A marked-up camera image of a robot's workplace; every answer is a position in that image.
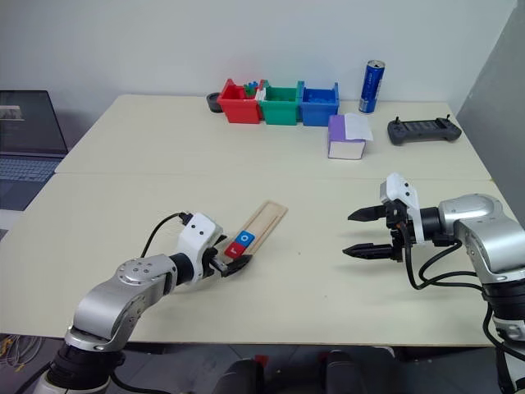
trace black remote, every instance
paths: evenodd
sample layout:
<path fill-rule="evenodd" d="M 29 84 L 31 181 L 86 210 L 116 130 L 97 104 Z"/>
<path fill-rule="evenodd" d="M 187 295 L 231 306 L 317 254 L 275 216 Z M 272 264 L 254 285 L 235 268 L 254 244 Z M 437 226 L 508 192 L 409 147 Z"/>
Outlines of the black remote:
<path fill-rule="evenodd" d="M 388 136 L 394 145 L 401 145 L 405 141 L 454 141 L 461 135 L 461 130 L 449 117 L 437 117 L 433 121 L 400 121 L 396 117 L 388 124 Z"/>

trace cable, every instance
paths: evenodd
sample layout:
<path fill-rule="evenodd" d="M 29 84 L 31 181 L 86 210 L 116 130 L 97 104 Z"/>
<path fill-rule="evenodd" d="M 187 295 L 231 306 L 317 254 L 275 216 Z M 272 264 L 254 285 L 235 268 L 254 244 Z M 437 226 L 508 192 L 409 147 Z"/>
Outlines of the cable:
<path fill-rule="evenodd" d="M 155 234 L 157 234 L 158 229 L 161 228 L 162 225 L 165 222 L 167 222 L 169 220 L 172 220 L 173 218 L 177 218 L 180 215 L 184 215 L 184 214 L 185 213 L 182 213 L 182 212 L 173 213 L 172 215 L 168 216 L 167 218 L 164 218 L 163 220 L 161 220 L 160 223 L 155 226 L 153 231 L 151 231 L 151 234 L 149 235 L 148 241 L 146 242 L 146 246 L 142 250 L 142 253 L 140 254 L 140 257 L 143 258 L 143 257 L 146 256 L 146 253 L 148 252 L 149 246 L 151 245 L 151 241 L 153 241 L 153 238 L 155 237 Z"/>
<path fill-rule="evenodd" d="M 456 277 L 456 276 L 460 276 L 460 275 L 466 275 L 466 276 L 476 276 L 476 273 L 473 273 L 471 271 L 454 271 L 452 273 L 443 273 L 441 275 L 437 275 L 435 277 L 432 277 L 430 279 L 427 279 L 425 277 L 425 271 L 431 266 L 433 265 L 437 260 L 445 257 L 447 254 L 450 254 L 452 252 L 454 252 L 455 250 L 459 249 L 462 245 L 462 242 L 460 240 L 456 240 L 456 244 L 453 245 L 452 247 L 450 247 L 449 249 L 447 250 L 444 250 L 438 254 L 436 254 L 435 256 L 433 256 L 432 258 L 430 258 L 423 266 L 421 266 L 421 268 L 419 269 L 419 277 L 423 280 L 423 283 L 421 285 L 418 285 L 413 277 L 413 268 L 412 268 L 412 253 L 411 253 L 411 247 L 412 245 L 410 244 L 410 235 L 409 235 L 409 231 L 406 227 L 406 224 L 404 224 L 403 222 L 401 222 L 399 224 L 399 229 L 401 230 L 401 234 L 403 235 L 403 239 L 404 239 L 404 260 L 405 260 L 405 265 L 406 265 L 406 268 L 407 268 L 407 274 L 409 275 L 409 281 L 410 281 L 410 285 L 412 285 L 412 287 L 416 290 L 421 290 L 421 289 L 424 289 L 425 287 L 427 286 L 430 286 L 430 285 L 434 285 L 434 286 L 456 286 L 456 287 L 467 287 L 467 288 L 472 288 L 472 289 L 476 289 L 476 290 L 479 290 L 481 292 L 483 292 L 483 288 L 479 285 L 474 285 L 472 283 L 462 283 L 462 282 L 438 282 L 439 280 L 441 279 L 445 279 L 447 277 Z M 518 351 L 508 347 L 507 345 L 505 345 L 503 342 L 500 342 L 498 341 L 496 338 L 494 338 L 489 330 L 489 323 L 491 322 L 491 317 L 492 317 L 492 307 L 491 305 L 487 302 L 486 303 L 486 315 L 485 315 L 485 318 L 483 319 L 483 324 L 482 324 L 482 329 L 483 329 L 483 333 L 485 334 L 485 336 L 488 338 L 489 341 L 492 342 L 492 344 L 497 348 L 499 349 L 500 351 L 503 351 L 505 353 L 508 353 L 509 355 L 512 355 L 513 357 L 525 362 L 525 355 L 522 355 L 521 353 L 519 353 Z"/>
<path fill-rule="evenodd" d="M 42 366 L 42 368 L 40 368 L 38 371 L 36 371 L 29 379 L 27 379 L 24 384 L 22 384 L 18 390 L 16 390 L 15 394 L 23 394 L 25 392 L 25 390 L 27 390 L 28 388 L 30 388 L 31 384 L 34 383 L 34 381 L 38 378 L 40 378 L 40 375 L 42 375 L 42 373 L 46 372 L 48 369 L 49 369 L 49 365 L 51 363 L 46 363 L 45 365 Z"/>
<path fill-rule="evenodd" d="M 111 373 L 111 375 L 109 375 L 110 378 L 112 379 L 112 381 L 118 386 L 120 387 L 122 390 L 126 390 L 128 392 L 139 392 L 139 393 L 142 393 L 142 394 L 171 394 L 170 392 L 164 392 L 163 390 L 152 390 L 150 388 L 138 388 L 138 387 L 133 387 L 133 386 L 129 386 L 127 384 L 125 384 L 124 382 L 122 382 L 116 375 L 115 375 L 115 371 L 113 371 Z"/>
<path fill-rule="evenodd" d="M 492 307 L 487 302 L 486 303 L 486 315 L 485 315 L 485 318 L 483 319 L 483 324 L 482 324 L 483 333 L 485 334 L 485 337 L 487 337 L 489 341 L 491 341 L 492 344 L 499 350 L 504 351 L 505 353 L 509 353 L 513 357 L 516 357 L 517 359 L 525 362 L 525 355 L 522 355 L 520 352 L 514 350 L 513 348 L 506 346 L 503 342 L 498 341 L 496 338 L 492 336 L 491 332 L 489 331 L 489 323 L 491 322 L 492 312 L 493 312 Z"/>
<path fill-rule="evenodd" d="M 0 364 L 12 368 L 21 368 L 32 361 L 42 349 L 45 339 L 42 337 L 24 337 L 10 335 L 2 341 Z"/>
<path fill-rule="evenodd" d="M 419 278 L 425 282 L 427 280 L 424 276 L 425 271 L 429 269 L 430 266 L 433 265 L 437 260 L 443 259 L 447 254 L 451 254 L 455 250 L 459 249 L 462 245 L 463 245 L 463 242 L 461 242 L 460 240 L 454 240 L 454 245 L 452 245 L 450 248 L 443 250 L 442 252 L 430 257 L 429 260 L 424 265 L 422 265 L 421 268 L 419 269 L 419 273 L 418 273 Z"/>
<path fill-rule="evenodd" d="M 466 283 L 466 282 L 439 282 L 442 279 L 446 279 L 447 277 L 458 277 L 458 276 L 476 276 L 475 273 L 472 273 L 471 271 L 453 271 L 451 273 L 442 273 L 441 275 L 437 275 L 435 277 L 431 277 L 430 279 L 426 279 L 424 277 L 424 273 L 431 265 L 433 265 L 437 260 L 441 259 L 442 257 L 446 256 L 449 253 L 452 253 L 454 250 L 458 249 L 461 245 L 455 245 L 452 248 L 449 248 L 447 250 L 444 250 L 443 252 L 440 252 L 439 254 L 436 254 L 434 257 L 429 259 L 419 270 L 420 277 L 422 276 L 424 278 L 423 283 L 418 285 L 416 283 L 416 280 L 413 275 L 413 267 L 412 267 L 412 245 L 410 243 L 410 235 L 409 230 L 406 227 L 406 224 L 404 222 L 401 222 L 399 224 L 399 230 L 401 231 L 401 234 L 403 235 L 404 239 L 404 263 L 407 270 L 407 274 L 409 276 L 409 282 L 410 286 L 412 286 L 415 290 L 421 290 L 425 287 L 428 287 L 430 285 L 434 286 L 448 286 L 448 287 L 467 287 L 471 289 L 476 289 L 479 291 L 483 291 L 482 287 L 479 285 L 475 285 L 473 283 Z"/>

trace can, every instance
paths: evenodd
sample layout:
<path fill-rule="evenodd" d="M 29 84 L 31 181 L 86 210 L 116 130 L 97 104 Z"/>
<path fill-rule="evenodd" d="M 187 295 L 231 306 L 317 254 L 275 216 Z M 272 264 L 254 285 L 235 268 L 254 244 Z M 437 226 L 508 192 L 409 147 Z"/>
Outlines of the can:
<path fill-rule="evenodd" d="M 384 72 L 385 63 L 381 60 L 371 60 L 367 63 L 367 69 L 364 73 L 363 91 L 361 92 L 361 100 L 359 100 L 359 111 L 365 113 L 374 112 Z"/>

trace plastic bin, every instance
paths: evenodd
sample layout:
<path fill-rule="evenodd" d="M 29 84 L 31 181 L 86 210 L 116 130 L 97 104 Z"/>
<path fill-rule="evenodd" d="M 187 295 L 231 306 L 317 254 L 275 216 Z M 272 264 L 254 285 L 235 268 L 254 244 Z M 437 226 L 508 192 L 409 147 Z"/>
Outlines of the plastic bin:
<path fill-rule="evenodd" d="M 226 81 L 217 102 L 229 123 L 259 123 L 263 119 L 255 94 L 248 96 L 244 86 L 236 85 L 231 78 Z"/>
<path fill-rule="evenodd" d="M 256 99 L 268 125 L 296 125 L 301 120 L 299 104 L 303 87 L 301 80 L 295 88 L 278 88 L 261 80 Z"/>
<path fill-rule="evenodd" d="M 330 115 L 337 115 L 339 109 L 337 82 L 333 89 L 304 88 L 300 107 L 305 126 L 328 126 Z"/>

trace gray wall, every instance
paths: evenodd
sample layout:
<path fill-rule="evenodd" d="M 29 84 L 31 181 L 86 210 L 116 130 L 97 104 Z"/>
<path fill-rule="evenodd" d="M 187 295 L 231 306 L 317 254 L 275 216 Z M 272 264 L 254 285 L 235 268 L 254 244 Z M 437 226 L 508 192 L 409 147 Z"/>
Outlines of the gray wall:
<path fill-rule="evenodd" d="M 510 15 L 457 116 L 525 225 L 525 0 Z"/>

